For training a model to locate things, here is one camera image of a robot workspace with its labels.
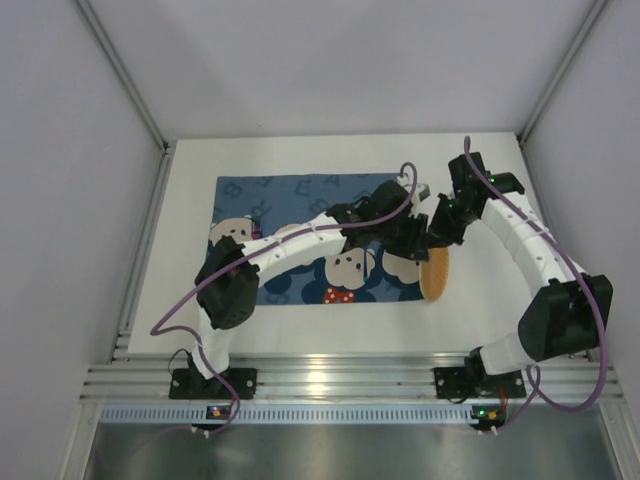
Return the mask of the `orange woven round coaster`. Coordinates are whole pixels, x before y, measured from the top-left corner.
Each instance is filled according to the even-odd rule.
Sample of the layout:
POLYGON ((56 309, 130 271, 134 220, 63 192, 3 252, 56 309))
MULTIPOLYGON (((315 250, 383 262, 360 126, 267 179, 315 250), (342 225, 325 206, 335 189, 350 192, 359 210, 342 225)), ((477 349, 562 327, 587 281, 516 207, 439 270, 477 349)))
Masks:
POLYGON ((449 250, 446 247, 429 251, 429 260, 420 263, 419 286, 423 297, 435 302, 443 295, 449 274, 449 250))

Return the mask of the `blue cartoon placemat cloth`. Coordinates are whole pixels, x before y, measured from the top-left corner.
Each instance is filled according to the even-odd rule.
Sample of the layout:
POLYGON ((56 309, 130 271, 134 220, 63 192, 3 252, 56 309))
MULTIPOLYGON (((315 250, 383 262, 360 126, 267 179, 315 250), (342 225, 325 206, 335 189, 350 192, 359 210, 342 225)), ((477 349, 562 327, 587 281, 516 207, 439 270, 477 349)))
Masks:
MULTIPOLYGON (((217 180, 207 250, 224 236, 253 240, 252 219, 263 237, 291 229, 338 203, 371 195, 395 173, 223 176, 217 180)), ((372 242, 337 256, 300 265, 265 283, 259 305, 331 305, 421 300, 419 265, 387 253, 372 242), (370 252, 369 281, 363 281, 363 251, 370 252)))

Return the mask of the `iridescent blue metal spoon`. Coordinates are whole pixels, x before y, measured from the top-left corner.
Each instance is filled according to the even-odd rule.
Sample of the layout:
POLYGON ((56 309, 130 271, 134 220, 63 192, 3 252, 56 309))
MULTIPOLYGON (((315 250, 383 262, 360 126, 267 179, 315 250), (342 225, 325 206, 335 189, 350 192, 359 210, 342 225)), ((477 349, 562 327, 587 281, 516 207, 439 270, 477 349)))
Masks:
POLYGON ((363 281, 368 282, 371 269, 375 266, 375 263, 370 262, 370 252, 368 250, 363 251, 363 260, 362 260, 362 273, 363 273, 363 281))

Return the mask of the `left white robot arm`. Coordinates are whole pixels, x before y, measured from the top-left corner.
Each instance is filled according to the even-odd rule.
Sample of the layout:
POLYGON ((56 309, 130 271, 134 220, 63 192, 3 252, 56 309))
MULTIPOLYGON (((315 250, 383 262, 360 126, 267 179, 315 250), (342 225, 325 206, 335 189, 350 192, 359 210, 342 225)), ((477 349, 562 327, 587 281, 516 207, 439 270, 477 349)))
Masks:
POLYGON ((285 293, 296 274, 313 272, 298 294, 303 305, 373 303, 374 289, 397 262, 397 287, 417 296, 418 266, 428 260, 428 217, 420 198, 394 180, 353 203, 335 204, 303 224, 250 239, 220 233, 195 278, 200 338, 190 369, 205 381, 229 367, 230 337, 247 321, 260 290, 285 293))

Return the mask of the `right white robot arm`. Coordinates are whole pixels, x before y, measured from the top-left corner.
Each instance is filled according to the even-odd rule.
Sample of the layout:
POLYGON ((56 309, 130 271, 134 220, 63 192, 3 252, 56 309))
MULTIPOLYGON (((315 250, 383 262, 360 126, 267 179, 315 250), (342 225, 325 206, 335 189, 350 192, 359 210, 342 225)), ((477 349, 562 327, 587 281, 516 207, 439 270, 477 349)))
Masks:
POLYGON ((551 358, 600 345, 613 297, 604 275, 592 276, 562 253, 510 172, 491 174, 473 152, 448 164, 452 192, 442 194, 428 228, 428 247, 460 245, 482 222, 502 242, 532 295, 516 329, 472 350, 464 364, 478 383, 551 358))

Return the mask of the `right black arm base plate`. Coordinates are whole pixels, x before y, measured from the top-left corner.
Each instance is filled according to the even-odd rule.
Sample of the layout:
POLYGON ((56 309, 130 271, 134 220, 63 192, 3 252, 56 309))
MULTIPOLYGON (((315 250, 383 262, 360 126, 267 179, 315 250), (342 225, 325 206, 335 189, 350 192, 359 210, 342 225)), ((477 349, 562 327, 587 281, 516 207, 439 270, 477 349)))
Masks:
POLYGON ((464 367, 433 369, 436 398, 463 403, 469 399, 523 399, 526 388, 519 371, 473 379, 464 367))

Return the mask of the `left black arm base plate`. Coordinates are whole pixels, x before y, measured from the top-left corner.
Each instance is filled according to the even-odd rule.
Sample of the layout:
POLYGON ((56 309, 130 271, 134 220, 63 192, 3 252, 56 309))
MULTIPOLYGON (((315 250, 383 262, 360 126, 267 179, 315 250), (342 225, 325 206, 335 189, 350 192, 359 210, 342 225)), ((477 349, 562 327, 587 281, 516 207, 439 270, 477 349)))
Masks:
MULTIPOLYGON (((241 400, 254 398, 258 370, 254 368, 230 368, 222 378, 233 388, 241 400)), ((215 378, 205 379, 198 371, 189 368, 176 369, 172 373, 168 394, 172 400, 230 400, 232 392, 215 378)))

